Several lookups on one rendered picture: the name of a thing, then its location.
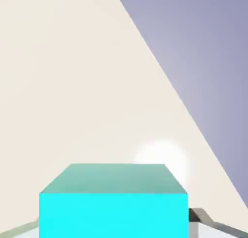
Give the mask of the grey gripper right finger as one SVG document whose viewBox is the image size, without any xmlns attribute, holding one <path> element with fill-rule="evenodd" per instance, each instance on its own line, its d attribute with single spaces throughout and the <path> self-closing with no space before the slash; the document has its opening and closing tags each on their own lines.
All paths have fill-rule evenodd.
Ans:
<svg viewBox="0 0 248 238">
<path fill-rule="evenodd" d="M 248 233 L 215 222 L 202 208 L 189 208 L 188 238 L 248 238 Z"/>
</svg>

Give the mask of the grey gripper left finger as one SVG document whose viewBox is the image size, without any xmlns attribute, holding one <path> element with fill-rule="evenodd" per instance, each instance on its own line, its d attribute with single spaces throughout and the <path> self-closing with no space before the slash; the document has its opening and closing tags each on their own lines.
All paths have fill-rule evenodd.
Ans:
<svg viewBox="0 0 248 238">
<path fill-rule="evenodd" d="M 14 238 L 38 227 L 38 219 L 0 233 L 0 238 Z"/>
</svg>

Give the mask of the small cyan cube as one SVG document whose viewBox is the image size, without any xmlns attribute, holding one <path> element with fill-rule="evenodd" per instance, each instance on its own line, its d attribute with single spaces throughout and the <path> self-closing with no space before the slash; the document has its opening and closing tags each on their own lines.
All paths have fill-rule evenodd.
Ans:
<svg viewBox="0 0 248 238">
<path fill-rule="evenodd" d="M 163 164 L 71 164 L 39 193 L 39 238 L 189 238 L 188 195 Z"/>
</svg>

